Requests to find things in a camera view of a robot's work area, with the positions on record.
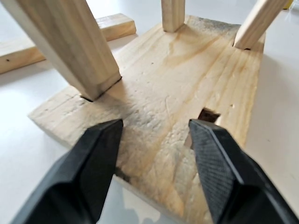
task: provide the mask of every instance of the white surface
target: white surface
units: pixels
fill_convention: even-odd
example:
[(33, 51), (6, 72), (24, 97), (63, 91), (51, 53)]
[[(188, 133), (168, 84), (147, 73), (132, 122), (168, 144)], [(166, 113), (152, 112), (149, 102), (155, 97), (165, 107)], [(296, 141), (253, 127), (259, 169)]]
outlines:
[[(96, 18), (124, 13), (142, 34), (161, 21), (160, 0), (88, 0)], [(186, 0), (186, 13), (241, 24), (254, 0)], [(299, 29), (282, 12), (267, 32), (246, 151), (299, 214)], [(0, 5), (0, 41), (24, 35)], [(119, 49), (134, 37), (110, 42)], [(0, 224), (7, 224), (67, 150), (27, 114), (67, 83), (48, 61), (0, 75)], [(173, 223), (113, 182), (101, 224)]]

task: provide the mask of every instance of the rectangular hole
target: rectangular hole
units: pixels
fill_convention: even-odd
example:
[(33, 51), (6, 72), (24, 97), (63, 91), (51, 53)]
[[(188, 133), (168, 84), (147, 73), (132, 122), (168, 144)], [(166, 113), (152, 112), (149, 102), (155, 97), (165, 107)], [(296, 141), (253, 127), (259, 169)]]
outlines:
[[(204, 121), (207, 121), (207, 122), (215, 123), (219, 117), (220, 117), (219, 113), (215, 113), (214, 111), (212, 111), (208, 108), (204, 108), (200, 112), (200, 114), (198, 116), (198, 120), (204, 120)], [(192, 138), (191, 138), (190, 131), (189, 131), (188, 136), (185, 140), (184, 146), (186, 146), (190, 149), (193, 149)]]

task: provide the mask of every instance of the wooden stick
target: wooden stick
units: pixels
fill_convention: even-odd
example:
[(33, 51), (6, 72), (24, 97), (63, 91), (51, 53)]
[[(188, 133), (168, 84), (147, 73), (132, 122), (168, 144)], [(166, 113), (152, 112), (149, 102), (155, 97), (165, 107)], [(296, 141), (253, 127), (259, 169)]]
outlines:
[(162, 0), (162, 22), (165, 32), (174, 33), (185, 21), (185, 0)]
[(258, 0), (235, 37), (234, 47), (251, 49), (288, 0)]
[[(96, 21), (106, 41), (136, 33), (134, 20), (121, 13), (98, 18)], [(45, 56), (27, 36), (0, 42), (0, 74), (45, 59)]]
[(2, 3), (83, 97), (95, 100), (121, 79), (85, 0), (2, 0)]

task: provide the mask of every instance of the wooden plank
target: wooden plank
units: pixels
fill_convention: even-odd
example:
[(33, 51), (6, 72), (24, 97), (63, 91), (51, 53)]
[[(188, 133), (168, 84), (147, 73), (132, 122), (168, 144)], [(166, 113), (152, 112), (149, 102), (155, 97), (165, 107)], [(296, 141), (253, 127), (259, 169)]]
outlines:
[(185, 0), (161, 0), (162, 24), (165, 32), (176, 32), (185, 20)]
[(28, 37), (0, 42), (0, 74), (44, 59)]
[(89, 100), (121, 79), (85, 0), (2, 0), (66, 81)]
[(258, 0), (235, 37), (234, 47), (251, 49), (288, 0)]
[(107, 41), (136, 33), (134, 20), (124, 14), (115, 14), (96, 19)]
[[(134, 20), (121, 13), (98, 18), (96, 21), (107, 41), (136, 33)], [(0, 42), (0, 74), (45, 59), (27, 36)]]
[(185, 21), (176, 33), (159, 24), (117, 52), (123, 78), (97, 101), (67, 87), (29, 117), (67, 147), (87, 127), (123, 118), (117, 167), (132, 188), (188, 223), (211, 224), (194, 152), (184, 146), (188, 120), (209, 108), (244, 147), (264, 36), (240, 50), (233, 47), (239, 25)]

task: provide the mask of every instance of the wooden board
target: wooden board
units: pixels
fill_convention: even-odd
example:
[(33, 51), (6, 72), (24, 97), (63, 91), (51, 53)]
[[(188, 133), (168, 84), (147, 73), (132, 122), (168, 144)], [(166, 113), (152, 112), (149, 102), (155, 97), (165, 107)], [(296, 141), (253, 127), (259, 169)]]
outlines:
[[(136, 33), (135, 22), (124, 14), (96, 19), (107, 41)], [(46, 58), (29, 37), (0, 42), (0, 74)]]
[(185, 23), (176, 33), (159, 24), (117, 52), (123, 78), (97, 101), (67, 87), (29, 117), (69, 148), (89, 126), (123, 118), (117, 167), (129, 184), (187, 223), (211, 224), (194, 153), (184, 146), (188, 120), (209, 108), (244, 146), (264, 36), (240, 50), (239, 25), (194, 16)]
[(96, 19), (107, 41), (136, 33), (134, 20), (124, 14), (115, 14)]

